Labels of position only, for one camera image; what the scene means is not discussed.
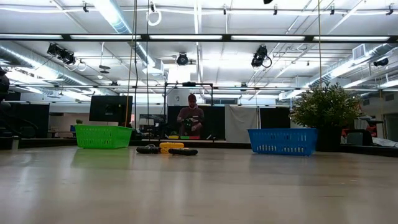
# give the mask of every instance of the potted plant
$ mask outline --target potted plant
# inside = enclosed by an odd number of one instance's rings
[[[351,96],[338,84],[318,85],[302,95],[292,113],[295,123],[318,129],[318,151],[336,151],[343,126],[361,114],[360,98]]]

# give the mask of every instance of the white curtain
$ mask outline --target white curtain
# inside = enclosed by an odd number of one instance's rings
[[[258,109],[225,105],[225,138],[231,143],[250,143],[248,129],[258,127]]]

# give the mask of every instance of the computer monitor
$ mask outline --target computer monitor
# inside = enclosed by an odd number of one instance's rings
[[[90,121],[119,122],[131,119],[132,96],[92,96]]]

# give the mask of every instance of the green plant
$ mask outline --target green plant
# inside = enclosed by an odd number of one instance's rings
[[[343,127],[361,114],[360,98],[326,83],[302,95],[292,114],[295,123],[311,128]]]

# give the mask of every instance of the man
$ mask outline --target man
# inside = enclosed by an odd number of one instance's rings
[[[180,136],[200,136],[205,114],[202,109],[198,108],[197,98],[194,94],[188,96],[188,102],[189,107],[182,108],[177,116],[177,122],[182,123]]]

